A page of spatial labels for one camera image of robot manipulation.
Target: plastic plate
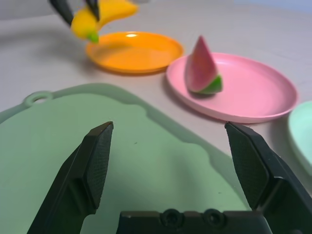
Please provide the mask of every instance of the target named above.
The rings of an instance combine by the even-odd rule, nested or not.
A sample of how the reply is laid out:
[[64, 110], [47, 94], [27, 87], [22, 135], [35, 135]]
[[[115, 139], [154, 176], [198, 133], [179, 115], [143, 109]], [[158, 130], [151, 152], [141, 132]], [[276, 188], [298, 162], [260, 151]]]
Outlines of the plastic plate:
[[312, 176], [312, 101], [297, 106], [289, 116], [289, 135], [299, 161]]
[[166, 68], [183, 54], [175, 40], [147, 32], [118, 32], [89, 43], [86, 53], [98, 66], [122, 73], [149, 73]]
[[278, 118], [296, 106], [296, 88], [275, 69], [235, 55], [212, 55], [223, 78], [223, 91], [215, 95], [197, 95], [187, 90], [187, 56], [174, 61], [167, 70], [174, 93], [194, 110], [220, 120], [259, 123]]

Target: light green cutting board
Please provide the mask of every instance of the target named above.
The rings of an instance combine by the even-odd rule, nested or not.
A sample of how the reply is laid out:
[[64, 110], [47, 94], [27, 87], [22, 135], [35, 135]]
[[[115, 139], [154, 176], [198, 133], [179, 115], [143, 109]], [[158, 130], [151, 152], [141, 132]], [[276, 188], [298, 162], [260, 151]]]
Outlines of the light green cutting board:
[[100, 208], [82, 234], [115, 234], [125, 210], [245, 210], [211, 165], [207, 151], [185, 143], [138, 105], [72, 94], [29, 103], [0, 124], [0, 233], [27, 233], [58, 170], [90, 129], [114, 122]]

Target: white table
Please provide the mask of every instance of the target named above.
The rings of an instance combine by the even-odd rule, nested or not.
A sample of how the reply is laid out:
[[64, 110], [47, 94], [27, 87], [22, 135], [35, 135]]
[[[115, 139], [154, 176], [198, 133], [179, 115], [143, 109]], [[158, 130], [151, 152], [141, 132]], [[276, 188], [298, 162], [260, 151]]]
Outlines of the white table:
[[[312, 15], [231, 0], [158, 0], [143, 4], [131, 18], [103, 28], [152, 31], [180, 41], [189, 53], [199, 35], [212, 51], [232, 53], [269, 64], [293, 81], [301, 102], [312, 99]], [[230, 155], [223, 123], [194, 113], [170, 92], [165, 75], [122, 77], [94, 68], [84, 43], [74, 38], [58, 16], [0, 21], [0, 111], [20, 104], [32, 92], [56, 91], [104, 82], [136, 94]], [[293, 169], [312, 195], [311, 177], [289, 147], [285, 118], [252, 125]]]

